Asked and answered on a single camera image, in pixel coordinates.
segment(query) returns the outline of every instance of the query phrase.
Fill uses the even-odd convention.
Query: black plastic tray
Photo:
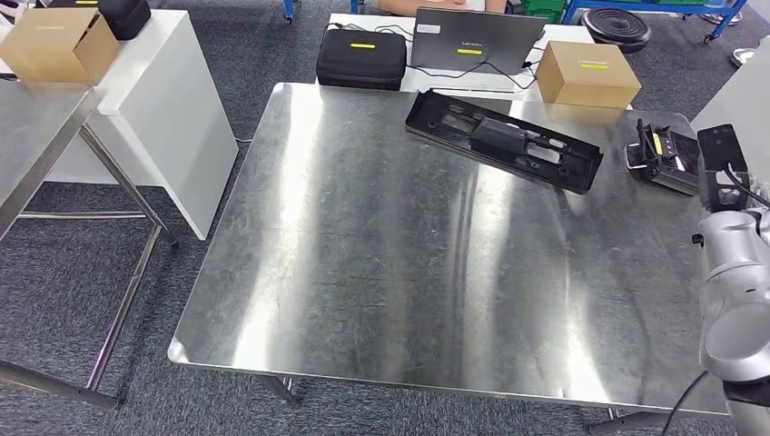
[[[509,173],[587,193],[603,154],[595,145],[432,91],[420,93],[408,132]]]

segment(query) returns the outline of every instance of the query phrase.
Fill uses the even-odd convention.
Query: black carrying case
[[[399,91],[407,65],[401,35],[331,29],[316,61],[319,84]]]
[[[147,0],[54,0],[48,7],[97,7],[115,39],[134,39],[150,21]]]

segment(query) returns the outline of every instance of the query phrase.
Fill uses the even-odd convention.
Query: green crate
[[[652,0],[659,5],[705,5],[709,0]]]
[[[567,0],[527,0],[522,2],[524,11],[560,11]]]
[[[547,19],[547,23],[550,25],[558,24],[558,21],[561,19],[561,10],[553,11],[549,9],[540,9],[540,10],[533,10],[533,11],[525,11],[524,15],[529,16],[540,16]]]

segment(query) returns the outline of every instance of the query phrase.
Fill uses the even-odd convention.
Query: black round stool
[[[594,41],[617,45],[623,53],[635,53],[645,48],[652,35],[641,18],[611,7],[589,10],[580,17],[580,23],[588,29]]]

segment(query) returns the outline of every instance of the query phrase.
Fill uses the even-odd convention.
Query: stainless steel table
[[[118,399],[98,392],[99,383],[144,274],[144,268],[153,252],[155,241],[161,234],[170,243],[175,240],[157,213],[89,128],[88,115],[98,104],[98,95],[83,85],[26,86],[18,82],[0,81],[0,239],[17,218],[95,220],[146,217],[154,224],[87,383],[84,386],[76,386],[4,361],[0,361],[0,380],[100,407],[115,408],[119,404]],[[81,135],[110,174],[133,198],[140,211],[25,211],[27,203],[76,134]]]
[[[278,84],[169,347],[173,362],[669,411],[701,372],[698,200],[632,179],[636,119],[513,103],[605,154],[584,196],[404,130],[412,94]],[[683,410],[725,414],[716,380]]]

